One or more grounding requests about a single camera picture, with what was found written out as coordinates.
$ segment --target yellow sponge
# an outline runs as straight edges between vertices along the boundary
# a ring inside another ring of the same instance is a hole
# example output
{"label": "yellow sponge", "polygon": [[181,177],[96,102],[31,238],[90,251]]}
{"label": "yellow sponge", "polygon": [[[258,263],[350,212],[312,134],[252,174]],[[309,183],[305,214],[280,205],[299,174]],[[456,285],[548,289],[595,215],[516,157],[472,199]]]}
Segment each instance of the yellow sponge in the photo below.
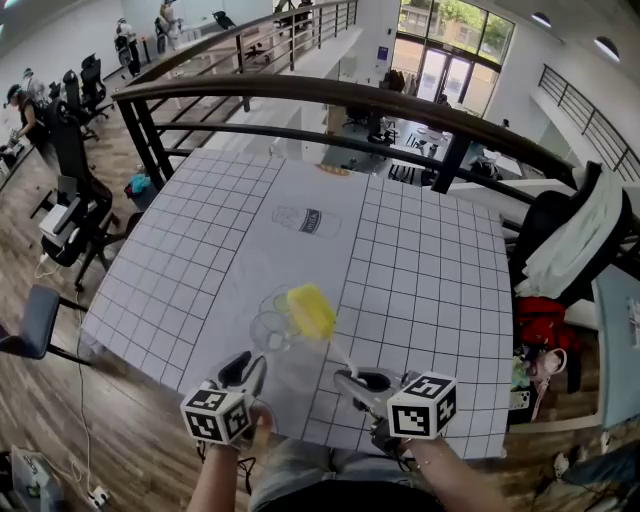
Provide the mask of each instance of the yellow sponge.
{"label": "yellow sponge", "polygon": [[331,338],[336,313],[315,284],[309,283],[289,290],[287,304],[294,322],[304,336],[316,341]]}

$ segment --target forearm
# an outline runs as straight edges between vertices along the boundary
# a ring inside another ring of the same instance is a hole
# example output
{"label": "forearm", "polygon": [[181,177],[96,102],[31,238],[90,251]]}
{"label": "forearm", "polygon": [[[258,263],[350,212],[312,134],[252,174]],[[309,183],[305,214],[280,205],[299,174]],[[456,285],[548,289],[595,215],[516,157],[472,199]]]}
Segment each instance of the forearm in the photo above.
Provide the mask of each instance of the forearm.
{"label": "forearm", "polygon": [[410,441],[420,472],[447,512],[508,512],[497,489],[465,464],[442,438]]}
{"label": "forearm", "polygon": [[233,512],[236,503],[238,452],[212,446],[202,467],[187,512]]}

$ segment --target white box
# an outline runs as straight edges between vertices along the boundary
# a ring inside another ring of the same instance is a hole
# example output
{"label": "white box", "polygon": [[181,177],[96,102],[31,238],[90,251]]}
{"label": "white box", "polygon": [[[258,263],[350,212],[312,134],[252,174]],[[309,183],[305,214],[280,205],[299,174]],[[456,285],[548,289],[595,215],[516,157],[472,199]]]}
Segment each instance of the white box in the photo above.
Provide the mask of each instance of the white box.
{"label": "white box", "polygon": [[387,401],[392,437],[436,439],[456,414],[456,379],[426,372]]}
{"label": "white box", "polygon": [[187,431],[198,441],[231,444],[251,426],[246,395],[207,386],[193,390],[180,404]]}

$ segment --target power strip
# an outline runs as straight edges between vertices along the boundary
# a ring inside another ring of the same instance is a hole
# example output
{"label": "power strip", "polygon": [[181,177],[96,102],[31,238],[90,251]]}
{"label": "power strip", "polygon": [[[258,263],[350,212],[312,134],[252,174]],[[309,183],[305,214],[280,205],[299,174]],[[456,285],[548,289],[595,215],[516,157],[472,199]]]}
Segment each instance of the power strip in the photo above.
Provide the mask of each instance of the power strip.
{"label": "power strip", "polygon": [[89,505],[91,505],[94,510],[102,510],[102,507],[109,499],[109,494],[102,487],[98,486],[91,494],[88,495],[87,499],[89,501]]}

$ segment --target printed bottle image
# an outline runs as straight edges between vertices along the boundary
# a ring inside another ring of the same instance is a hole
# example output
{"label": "printed bottle image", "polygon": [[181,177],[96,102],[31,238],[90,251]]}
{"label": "printed bottle image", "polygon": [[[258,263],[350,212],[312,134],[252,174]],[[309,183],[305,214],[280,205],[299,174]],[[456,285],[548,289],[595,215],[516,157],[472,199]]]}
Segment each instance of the printed bottle image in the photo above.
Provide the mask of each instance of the printed bottle image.
{"label": "printed bottle image", "polygon": [[278,206],[271,220],[285,228],[322,238],[335,237],[342,223],[340,217],[333,213],[294,206]]}

